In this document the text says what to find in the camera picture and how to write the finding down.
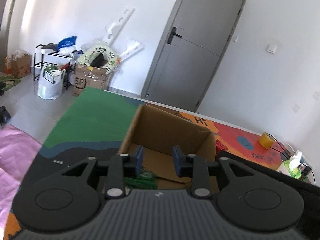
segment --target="brown cardboard box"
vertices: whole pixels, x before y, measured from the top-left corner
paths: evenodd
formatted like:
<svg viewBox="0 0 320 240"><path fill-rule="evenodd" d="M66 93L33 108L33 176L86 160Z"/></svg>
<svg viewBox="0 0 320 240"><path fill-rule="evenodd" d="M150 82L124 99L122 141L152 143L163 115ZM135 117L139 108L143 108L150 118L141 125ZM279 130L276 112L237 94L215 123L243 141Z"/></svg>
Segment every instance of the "brown cardboard box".
<svg viewBox="0 0 320 240"><path fill-rule="evenodd" d="M119 154L132 154L137 145L144 147L143 166L159 177L158 189L186 188L190 178L179 178L172 160L172 147L179 145L186 155L196 154L215 161L215 138L205 127L167 113L152 106L140 106L132 119ZM216 189L212 180L212 189Z"/></svg>
<svg viewBox="0 0 320 240"><path fill-rule="evenodd" d="M12 58L11 57L4 58L4 72L6 74L11 74L12 73L11 63L12 63Z"/></svg>
<svg viewBox="0 0 320 240"><path fill-rule="evenodd" d="M79 96L86 87L103 89L106 79L105 69L77 64L73 95Z"/></svg>
<svg viewBox="0 0 320 240"><path fill-rule="evenodd" d="M15 78L22 78L30 74L31 57L25 54L23 57L18 58L16 61L11 62L12 75Z"/></svg>

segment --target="black cable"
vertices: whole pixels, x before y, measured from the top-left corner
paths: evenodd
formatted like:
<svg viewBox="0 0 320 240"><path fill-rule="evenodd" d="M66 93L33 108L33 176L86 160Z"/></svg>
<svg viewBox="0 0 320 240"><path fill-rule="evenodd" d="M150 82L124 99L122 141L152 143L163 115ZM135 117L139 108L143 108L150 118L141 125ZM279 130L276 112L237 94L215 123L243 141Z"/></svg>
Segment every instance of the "black cable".
<svg viewBox="0 0 320 240"><path fill-rule="evenodd" d="M269 134L270 136L272 136L273 139L276 140L276 142L279 144L279 146L283 149L283 151L285 152L285 149L282 147L282 145L277 141L277 139L272 135L272 134Z"/></svg>
<svg viewBox="0 0 320 240"><path fill-rule="evenodd" d="M287 160L289 160L289 158L288 158L287 156L285 156L283 152L280 152L280 153L281 153ZM313 174L312 169L310 169L309 166L307 166L307 165L305 165L305 164L303 164L303 163L301 163L301 164L302 164L303 166L305 166L306 168L308 168L308 169L311 171L311 173L312 173L312 175L313 175L313 180L314 180L315 185L316 185L316 179L315 179L315 175Z"/></svg>

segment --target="wall socket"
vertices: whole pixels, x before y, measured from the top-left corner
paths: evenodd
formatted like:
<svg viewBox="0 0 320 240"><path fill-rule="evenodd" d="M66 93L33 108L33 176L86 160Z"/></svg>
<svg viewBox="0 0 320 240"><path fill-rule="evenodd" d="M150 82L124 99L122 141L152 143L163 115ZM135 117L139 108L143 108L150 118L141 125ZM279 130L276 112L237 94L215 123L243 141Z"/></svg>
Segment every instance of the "wall socket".
<svg viewBox="0 0 320 240"><path fill-rule="evenodd" d="M297 104L294 104L294 106L292 107L292 110L297 113L300 109L300 106L298 106Z"/></svg>

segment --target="door frame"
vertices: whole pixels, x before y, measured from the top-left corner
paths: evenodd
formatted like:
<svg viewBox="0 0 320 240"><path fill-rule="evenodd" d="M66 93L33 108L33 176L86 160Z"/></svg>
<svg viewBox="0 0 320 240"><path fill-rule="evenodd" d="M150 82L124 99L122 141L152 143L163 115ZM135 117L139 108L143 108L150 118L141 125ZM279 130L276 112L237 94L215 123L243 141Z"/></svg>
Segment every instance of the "door frame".
<svg viewBox="0 0 320 240"><path fill-rule="evenodd" d="M0 70L4 72L4 58L8 53L9 30L16 0L7 0L4 6L2 22L0 23Z"/></svg>
<svg viewBox="0 0 320 240"><path fill-rule="evenodd" d="M234 34L234 31L235 31L236 26L238 24L239 18L240 18L241 13L242 13L242 10L244 8L245 1L246 0L242 0L242 5L241 5L241 8L240 8L239 14L238 14L238 16L236 18L235 24L233 25L231 33L230 33L230 39L227 41L225 47L223 48L222 54L220 56L220 59L219 59L217 65L216 65L216 67L215 67L215 69L214 69L214 71L212 73L212 76L210 77L210 80L209 80L208 84L206 85L206 87L204 89L204 92L202 93L202 95L201 95L201 97L199 99L199 103L197 104L196 109L194 109L194 111L196 111L198 109L202 99L204 98L204 95L206 94L206 92L207 92L207 90L208 90L208 88L209 88L209 86L211 84L211 81L212 81L213 77L215 76L215 74L216 74L216 72L217 72L217 70L218 70L218 68L220 66L221 60L223 59L223 56L224 56L224 54L225 54L225 52L227 50L227 47L228 47L228 45L230 44L230 42L232 40L232 36ZM152 60L152 63L151 63L151 66L150 66L150 69L149 69L149 72L148 72L148 75L146 77L145 83L144 83L143 88L142 88L141 98L143 98L143 99L148 99L148 95L147 94L148 94L148 90L150 88L150 84L151 84L153 75L154 75L154 73L156 71L159 59L160 59L160 57L162 55L162 52L164 50L164 46L167 43L167 40L168 40L169 35L170 35L170 31L171 31L171 29L173 27L173 23L175 21L175 18L176 18L177 14L178 14L178 11L179 11L179 9L181 7L182 2L183 2L183 0L176 0L175 4L173 6L172 12L170 14L170 17L169 17L169 19L167 21L167 24L166 24L165 28L164 28L164 32L163 32L163 34L161 36L160 42L158 44L158 47L156 49L156 53L155 53L155 55L153 57L153 60Z"/></svg>

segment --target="black shoe rack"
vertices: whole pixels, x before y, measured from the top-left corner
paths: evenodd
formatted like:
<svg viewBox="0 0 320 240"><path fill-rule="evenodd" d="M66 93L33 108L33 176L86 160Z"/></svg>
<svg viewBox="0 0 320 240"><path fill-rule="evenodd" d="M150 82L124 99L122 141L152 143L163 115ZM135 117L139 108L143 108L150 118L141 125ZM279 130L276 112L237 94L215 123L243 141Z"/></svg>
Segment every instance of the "black shoe rack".
<svg viewBox="0 0 320 240"><path fill-rule="evenodd" d="M42 48L43 44L39 44L38 46L36 46L36 49L38 49L39 47ZM58 66L58 64L55 63L50 63L47 61L44 61L44 56L45 55L50 55L50 56L55 56L55 57L62 57L62 58L70 58L69 56L62 56L59 54L58 51L54 51L48 54L41 54L41 61L36 63L36 52L34 54L34 60L33 60L33 81L34 80L39 80L40 74L36 75L36 68L40 68L42 69L47 63L50 65L56 65ZM66 74L64 76L64 80L63 80L63 86L68 90L68 87L71 85L71 83L69 82L69 73L72 72L72 69L70 67L68 67L66 69Z"/></svg>

